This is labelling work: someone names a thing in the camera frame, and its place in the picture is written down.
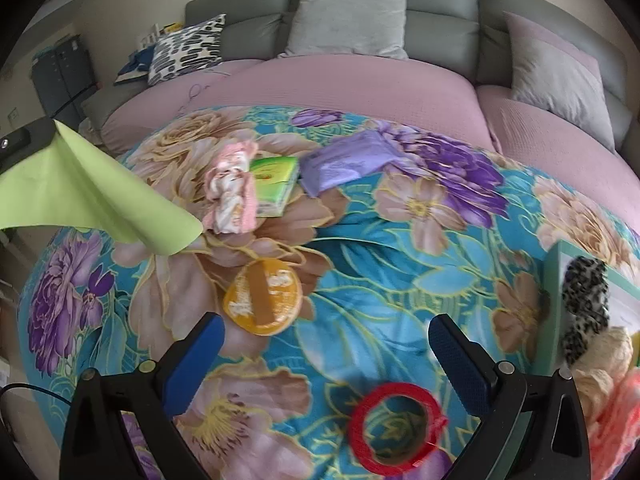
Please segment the lime green cloth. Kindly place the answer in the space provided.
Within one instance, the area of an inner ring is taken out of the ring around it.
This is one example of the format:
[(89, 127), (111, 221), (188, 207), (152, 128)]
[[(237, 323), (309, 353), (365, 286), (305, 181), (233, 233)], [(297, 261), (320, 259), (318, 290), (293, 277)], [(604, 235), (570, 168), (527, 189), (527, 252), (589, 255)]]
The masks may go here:
[(181, 252), (202, 234), (193, 214), (70, 127), (54, 123), (47, 148), (1, 173), (2, 229), (95, 229), (163, 256)]

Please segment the red tape roll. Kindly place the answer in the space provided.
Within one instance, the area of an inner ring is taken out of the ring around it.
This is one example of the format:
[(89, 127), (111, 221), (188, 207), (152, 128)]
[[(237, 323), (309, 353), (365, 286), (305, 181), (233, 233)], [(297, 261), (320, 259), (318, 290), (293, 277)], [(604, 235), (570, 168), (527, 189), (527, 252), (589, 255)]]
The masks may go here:
[(347, 440), (359, 465), (385, 479), (408, 479), (439, 450), (448, 418), (435, 397), (408, 382), (386, 382), (352, 410)]

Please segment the black white leopard scrunchie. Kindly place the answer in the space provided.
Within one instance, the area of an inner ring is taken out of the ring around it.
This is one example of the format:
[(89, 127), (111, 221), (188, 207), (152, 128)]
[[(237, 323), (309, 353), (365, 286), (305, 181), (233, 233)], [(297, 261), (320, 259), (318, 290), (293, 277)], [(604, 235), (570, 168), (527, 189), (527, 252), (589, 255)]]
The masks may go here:
[(570, 315), (562, 349), (567, 365), (572, 366), (587, 351), (593, 338), (608, 329), (605, 263), (584, 256), (573, 259), (565, 270), (561, 299)]

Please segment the pink satin scrunchie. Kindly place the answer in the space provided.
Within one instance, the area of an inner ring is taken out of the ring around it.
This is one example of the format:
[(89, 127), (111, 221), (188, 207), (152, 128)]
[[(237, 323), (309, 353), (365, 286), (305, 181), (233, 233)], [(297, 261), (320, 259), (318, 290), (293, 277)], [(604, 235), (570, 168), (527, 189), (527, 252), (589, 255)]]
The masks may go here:
[(256, 142), (233, 140), (212, 160), (205, 176), (206, 231), (244, 234), (255, 229), (257, 195), (250, 163), (256, 153)]

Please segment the pink fluffy towel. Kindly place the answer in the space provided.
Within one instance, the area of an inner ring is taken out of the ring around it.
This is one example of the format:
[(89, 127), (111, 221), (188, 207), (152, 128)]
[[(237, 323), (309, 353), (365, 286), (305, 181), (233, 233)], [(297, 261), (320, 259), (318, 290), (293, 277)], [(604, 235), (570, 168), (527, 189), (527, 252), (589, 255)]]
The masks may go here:
[(618, 385), (589, 436), (591, 478), (609, 479), (639, 440), (639, 369)]

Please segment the dark blue cabinet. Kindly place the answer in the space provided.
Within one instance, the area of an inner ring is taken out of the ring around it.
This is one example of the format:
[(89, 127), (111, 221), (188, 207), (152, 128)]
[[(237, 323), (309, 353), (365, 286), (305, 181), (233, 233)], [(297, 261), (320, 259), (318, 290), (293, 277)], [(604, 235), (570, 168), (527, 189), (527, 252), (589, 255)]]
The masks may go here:
[(90, 54), (79, 35), (63, 38), (32, 59), (30, 78), (44, 114), (77, 130), (81, 104), (98, 91)]

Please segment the blue book on sofa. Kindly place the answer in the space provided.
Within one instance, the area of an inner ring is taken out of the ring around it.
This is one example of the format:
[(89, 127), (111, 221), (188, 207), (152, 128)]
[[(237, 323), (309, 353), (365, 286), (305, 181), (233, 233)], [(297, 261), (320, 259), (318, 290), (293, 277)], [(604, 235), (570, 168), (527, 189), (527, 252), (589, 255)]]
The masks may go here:
[(114, 84), (129, 84), (130, 82), (147, 80), (153, 61), (155, 46), (137, 50), (129, 55), (127, 64), (119, 70)]

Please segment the teal shallow cardboard tray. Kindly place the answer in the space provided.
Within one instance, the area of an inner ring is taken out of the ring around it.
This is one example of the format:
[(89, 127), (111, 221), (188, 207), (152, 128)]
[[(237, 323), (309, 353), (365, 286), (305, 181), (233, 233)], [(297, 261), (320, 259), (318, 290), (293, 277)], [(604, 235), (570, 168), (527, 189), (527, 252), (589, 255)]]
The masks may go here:
[(544, 258), (540, 304), (530, 366), (535, 375), (573, 365), (594, 336), (611, 327), (639, 331), (639, 287), (566, 240), (554, 243)]

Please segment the black white patterned pillow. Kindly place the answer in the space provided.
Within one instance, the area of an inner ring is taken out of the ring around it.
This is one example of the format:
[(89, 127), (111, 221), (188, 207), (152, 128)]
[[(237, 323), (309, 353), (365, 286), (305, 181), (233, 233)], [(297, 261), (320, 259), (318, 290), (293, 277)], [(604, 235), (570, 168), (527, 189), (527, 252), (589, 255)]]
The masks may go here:
[(221, 34), (226, 14), (188, 26), (157, 41), (149, 67), (150, 87), (222, 62)]

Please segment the floral blue purple blanket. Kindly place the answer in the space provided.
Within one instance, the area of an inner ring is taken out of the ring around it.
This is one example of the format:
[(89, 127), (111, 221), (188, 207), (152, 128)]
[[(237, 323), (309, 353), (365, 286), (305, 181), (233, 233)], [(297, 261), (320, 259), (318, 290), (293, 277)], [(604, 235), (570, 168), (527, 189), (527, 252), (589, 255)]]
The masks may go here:
[(542, 260), (567, 240), (631, 281), (639, 277), (639, 185), (602, 194), (439, 133), (354, 114), (312, 125), (293, 107), (198, 110), (157, 130), (122, 159), (191, 214), (224, 141), (262, 156), (303, 156), (340, 136), (375, 131), (411, 157), (317, 197), (296, 188), (283, 214), (254, 231), (201, 235), (153, 256), (98, 231), (53, 237), (21, 298), (25, 372), (52, 434), (82, 370), (130, 372), (160, 358), (224, 294), (247, 263), (275, 258), (302, 285), (299, 318), (265, 337), (226, 322), (218, 359), (175, 420), (214, 479), (362, 479), (344, 432), (356, 402), (381, 382), (434, 393), (449, 424), (440, 447), (457, 456), (477, 421), (465, 413), (428, 348), (439, 313), (497, 359), (532, 362)]

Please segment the purple wipes packet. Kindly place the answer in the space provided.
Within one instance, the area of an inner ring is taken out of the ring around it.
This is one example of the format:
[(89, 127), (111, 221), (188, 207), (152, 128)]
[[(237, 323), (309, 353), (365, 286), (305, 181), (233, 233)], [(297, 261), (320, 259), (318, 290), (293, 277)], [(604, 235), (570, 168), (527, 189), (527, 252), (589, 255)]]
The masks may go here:
[(406, 174), (414, 173), (410, 160), (390, 140), (367, 129), (341, 136), (301, 157), (299, 184), (309, 196), (318, 197), (330, 188), (375, 174), (388, 165)]

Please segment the grey pink right throw pillow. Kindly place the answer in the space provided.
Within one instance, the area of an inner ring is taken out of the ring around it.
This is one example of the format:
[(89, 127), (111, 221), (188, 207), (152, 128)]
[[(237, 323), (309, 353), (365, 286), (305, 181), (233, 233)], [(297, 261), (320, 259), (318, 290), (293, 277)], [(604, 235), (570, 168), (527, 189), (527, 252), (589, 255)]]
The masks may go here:
[(504, 17), (511, 43), (512, 99), (558, 116), (614, 150), (598, 61), (528, 18)]

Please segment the grey sofa with pink cover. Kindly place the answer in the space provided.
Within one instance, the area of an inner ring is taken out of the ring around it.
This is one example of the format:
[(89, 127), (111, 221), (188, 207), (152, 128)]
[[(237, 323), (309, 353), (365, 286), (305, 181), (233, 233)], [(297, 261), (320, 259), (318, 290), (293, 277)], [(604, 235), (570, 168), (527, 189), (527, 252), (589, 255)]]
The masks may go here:
[(102, 88), (81, 107), (119, 155), (171, 119), (214, 105), (292, 105), (396, 120), (500, 153), (576, 188), (629, 223), (639, 180), (619, 150), (545, 110), (510, 97), (511, 46), (504, 14), (552, 30), (597, 59), (617, 140), (636, 132), (623, 97), (622, 52), (544, 0), (408, 0), (408, 58), (356, 54), (284, 56), (298, 0), (87, 0), (80, 33), (98, 72), (126, 56), (137, 18), (171, 3), (191, 25), (226, 14), (222, 62), (150, 87)]

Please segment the grey left throw pillow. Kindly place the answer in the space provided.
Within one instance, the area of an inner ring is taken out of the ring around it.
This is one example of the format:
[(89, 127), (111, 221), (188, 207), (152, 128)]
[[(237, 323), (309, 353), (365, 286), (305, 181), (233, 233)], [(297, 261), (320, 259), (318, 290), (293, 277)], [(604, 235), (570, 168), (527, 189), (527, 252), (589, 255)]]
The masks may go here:
[(282, 54), (405, 60), (406, 9), (407, 0), (299, 0)]

